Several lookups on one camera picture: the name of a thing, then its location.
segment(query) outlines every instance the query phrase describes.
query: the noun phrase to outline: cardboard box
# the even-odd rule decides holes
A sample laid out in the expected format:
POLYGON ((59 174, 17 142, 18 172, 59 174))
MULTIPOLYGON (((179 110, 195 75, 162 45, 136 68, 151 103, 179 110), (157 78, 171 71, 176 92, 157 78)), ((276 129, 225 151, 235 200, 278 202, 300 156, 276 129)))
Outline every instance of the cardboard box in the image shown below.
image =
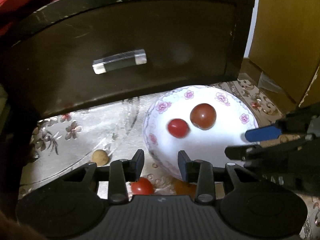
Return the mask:
POLYGON ((319 26, 320 0, 259 0, 249 58, 296 106, 320 101, 319 26))

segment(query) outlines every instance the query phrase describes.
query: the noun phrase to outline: table surface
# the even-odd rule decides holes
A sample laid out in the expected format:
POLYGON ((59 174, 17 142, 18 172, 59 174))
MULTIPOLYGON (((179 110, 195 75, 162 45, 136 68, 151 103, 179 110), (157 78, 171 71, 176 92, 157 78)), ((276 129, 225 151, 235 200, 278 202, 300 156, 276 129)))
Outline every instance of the table surface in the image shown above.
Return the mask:
MULTIPOLYGON (((269 125, 283 116, 266 95, 248 80, 223 82, 212 86, 238 97, 251 109, 259 126, 269 125)), ((176 179, 157 166, 148 153, 142 136, 145 113, 162 94, 164 92, 41 120, 31 138, 34 145, 33 158, 23 168, 19 198, 90 162, 92 153, 97 149, 105 150, 110 161, 130 159, 137 149, 143 149, 145 164, 141 176, 154 185, 155 194, 174 195, 176 179)), ((279 139, 263 142, 261 145, 266 147, 296 138, 295 135, 281 135, 279 139)), ((129 183, 127 189, 131 197, 129 183)), ((222 185, 216 185, 216 190, 217 197, 222 198, 222 185)), ((108 182, 100 182, 98 196, 106 199, 107 194, 108 182)), ((302 239, 320 239, 320 228, 314 223, 319 212, 320 199, 301 197, 306 202, 309 213, 300 236, 302 239)))

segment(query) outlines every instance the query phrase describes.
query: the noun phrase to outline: robotic arm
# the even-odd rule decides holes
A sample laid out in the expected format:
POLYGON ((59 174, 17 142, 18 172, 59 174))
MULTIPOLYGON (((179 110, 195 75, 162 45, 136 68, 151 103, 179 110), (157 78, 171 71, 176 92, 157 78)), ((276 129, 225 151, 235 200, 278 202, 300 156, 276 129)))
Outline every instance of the robotic arm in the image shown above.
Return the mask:
POLYGON ((289 190, 320 196, 320 103, 288 113, 270 126, 249 130, 245 137, 253 142, 281 134, 299 134, 300 138, 266 148, 227 147, 225 154, 245 161, 245 168, 289 190))

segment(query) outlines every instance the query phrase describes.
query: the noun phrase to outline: pink flower pattern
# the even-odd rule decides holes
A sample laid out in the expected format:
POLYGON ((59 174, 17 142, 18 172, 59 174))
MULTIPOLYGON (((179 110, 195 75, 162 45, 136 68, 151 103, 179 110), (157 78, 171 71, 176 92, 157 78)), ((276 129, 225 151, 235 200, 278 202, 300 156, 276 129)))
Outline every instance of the pink flower pattern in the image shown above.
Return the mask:
POLYGON ((241 120, 241 122, 243 124, 246 124, 247 122, 249 122, 249 115, 247 114, 241 114, 241 116, 239 117, 239 119, 241 120))
POLYGON ((60 122, 64 122, 64 121, 68 121, 68 122, 71 121, 71 114, 70 113, 61 115, 60 122))
POLYGON ((157 137, 153 133, 149 134, 149 139, 152 142, 152 144, 158 145, 157 137))
POLYGON ((171 106, 171 102, 165 102, 160 100, 156 106, 156 110, 159 114, 162 114, 163 112, 167 111, 167 109, 171 106))
POLYGON ((258 102, 252 102, 251 106, 257 110, 259 107, 261 107, 261 104, 259 104, 258 102))
POLYGON ((192 99, 193 97, 194 97, 194 93, 191 90, 188 90, 186 93, 184 93, 185 100, 192 99))
POLYGON ((226 105, 226 106, 230 106, 230 103, 228 102, 228 98, 227 98, 227 94, 226 93, 216 93, 216 97, 215 100, 217 100, 218 102, 226 105))

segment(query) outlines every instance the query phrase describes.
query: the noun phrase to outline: small potato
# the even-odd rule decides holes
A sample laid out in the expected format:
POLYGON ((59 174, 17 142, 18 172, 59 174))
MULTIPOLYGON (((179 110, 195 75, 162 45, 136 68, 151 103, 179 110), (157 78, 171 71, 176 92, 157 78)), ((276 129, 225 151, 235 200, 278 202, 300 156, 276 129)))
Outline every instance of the small potato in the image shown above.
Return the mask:
POLYGON ((108 163, 109 157, 104 150, 95 150, 92 154, 92 161, 98 166, 103 166, 108 163))

